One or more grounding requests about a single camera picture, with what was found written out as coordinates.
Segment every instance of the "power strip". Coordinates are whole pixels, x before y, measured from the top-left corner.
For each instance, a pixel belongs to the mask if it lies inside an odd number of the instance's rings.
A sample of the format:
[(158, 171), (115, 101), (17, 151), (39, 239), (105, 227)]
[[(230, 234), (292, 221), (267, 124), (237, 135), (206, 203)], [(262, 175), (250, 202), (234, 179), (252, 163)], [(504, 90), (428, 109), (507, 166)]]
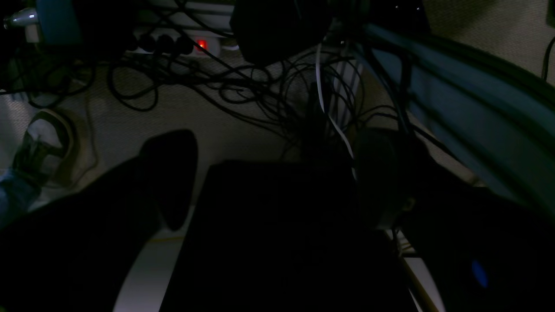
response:
[(133, 38), (129, 39), (128, 52), (209, 57), (201, 49), (193, 46), (191, 42), (193, 40), (214, 56), (220, 56), (219, 38), (187, 35), (189, 38), (183, 38), (177, 31), (169, 28), (137, 28), (134, 31)]

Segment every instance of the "white cable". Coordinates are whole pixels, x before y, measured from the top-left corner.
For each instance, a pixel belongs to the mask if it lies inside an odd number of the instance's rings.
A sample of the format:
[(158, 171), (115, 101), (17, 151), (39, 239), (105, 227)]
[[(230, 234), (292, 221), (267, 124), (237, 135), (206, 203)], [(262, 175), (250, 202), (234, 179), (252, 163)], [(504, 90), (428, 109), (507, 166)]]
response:
[(221, 46), (222, 49), (227, 51), (237, 51), (239, 50), (239, 46)]
[[(322, 44), (320, 43), (318, 44), (318, 48), (316, 49), (316, 85), (318, 87), (318, 98), (320, 99), (320, 107), (322, 108), (322, 112), (326, 114), (326, 110), (324, 109), (324, 96), (322, 95), (322, 81), (320, 81), (321, 52), (322, 52)], [(349, 143), (349, 140), (347, 140), (347, 137), (345, 136), (343, 131), (341, 131), (341, 128), (339, 128), (339, 126), (335, 123), (332, 117), (329, 114), (326, 114), (326, 115), (328, 118), (330, 118), (331, 124), (334, 126), (335, 130), (337, 131), (337, 133), (339, 134), (343, 142), (345, 142), (345, 146), (347, 146), (347, 150), (349, 150), (349, 154), (351, 155), (351, 158), (354, 158), (354, 156), (352, 155), (352, 149), (351, 149), (351, 144)]]

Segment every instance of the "shoe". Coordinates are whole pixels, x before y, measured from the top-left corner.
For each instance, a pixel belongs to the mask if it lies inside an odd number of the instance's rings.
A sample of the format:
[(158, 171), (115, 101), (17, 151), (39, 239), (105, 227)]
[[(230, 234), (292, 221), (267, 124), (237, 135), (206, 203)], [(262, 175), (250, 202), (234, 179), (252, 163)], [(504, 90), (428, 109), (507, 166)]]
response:
[(67, 118), (43, 109), (29, 123), (12, 168), (42, 187), (73, 148), (73, 130)]

